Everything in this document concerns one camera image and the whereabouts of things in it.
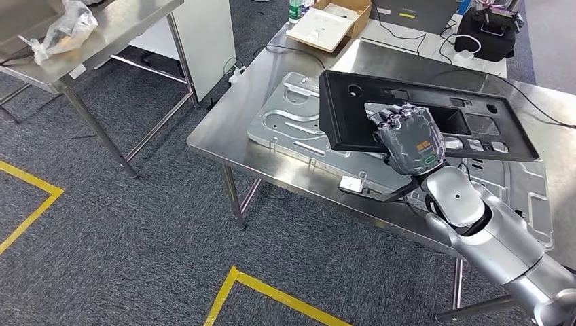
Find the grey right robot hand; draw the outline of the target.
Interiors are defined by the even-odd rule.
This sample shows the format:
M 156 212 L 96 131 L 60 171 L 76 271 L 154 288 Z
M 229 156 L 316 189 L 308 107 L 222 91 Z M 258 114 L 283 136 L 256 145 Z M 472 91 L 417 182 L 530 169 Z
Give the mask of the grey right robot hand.
M 372 138 L 385 147 L 384 162 L 400 175 L 422 175 L 444 162 L 444 136 L 428 107 L 366 103 Z

